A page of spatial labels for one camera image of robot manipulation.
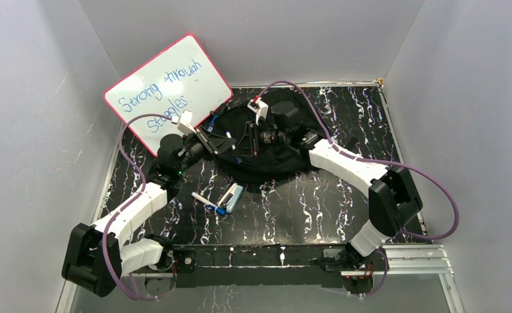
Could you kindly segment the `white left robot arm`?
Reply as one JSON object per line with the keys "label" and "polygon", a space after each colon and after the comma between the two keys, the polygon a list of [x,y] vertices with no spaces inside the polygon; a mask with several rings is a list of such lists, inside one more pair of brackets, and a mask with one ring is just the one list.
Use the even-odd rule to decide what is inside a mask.
{"label": "white left robot arm", "polygon": [[124,288],[122,279],[143,267],[164,272],[175,270],[177,260],[170,239],[159,235],[147,235],[135,243],[129,239],[148,218],[175,198],[187,169],[203,158],[219,156],[235,144],[232,137],[204,129],[163,137],[141,187],[105,217],[72,229],[62,277],[105,297],[116,286]]}

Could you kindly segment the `black student backpack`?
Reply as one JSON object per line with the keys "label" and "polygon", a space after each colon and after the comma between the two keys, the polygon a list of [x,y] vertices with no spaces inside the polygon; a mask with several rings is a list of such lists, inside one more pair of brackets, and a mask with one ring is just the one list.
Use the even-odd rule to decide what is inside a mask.
{"label": "black student backpack", "polygon": [[235,106],[222,104],[218,107],[213,134],[225,136],[227,130],[236,139],[236,149],[226,150],[217,157],[216,163],[228,175],[242,183],[262,183],[286,179],[297,172],[315,170],[309,152],[325,139],[322,118],[314,115],[301,93],[291,89],[275,89],[266,92],[262,100],[269,109],[265,121],[277,125],[279,136],[270,145],[261,145],[260,154],[251,156],[245,139],[245,123],[255,122],[255,113],[247,108],[248,100]]}

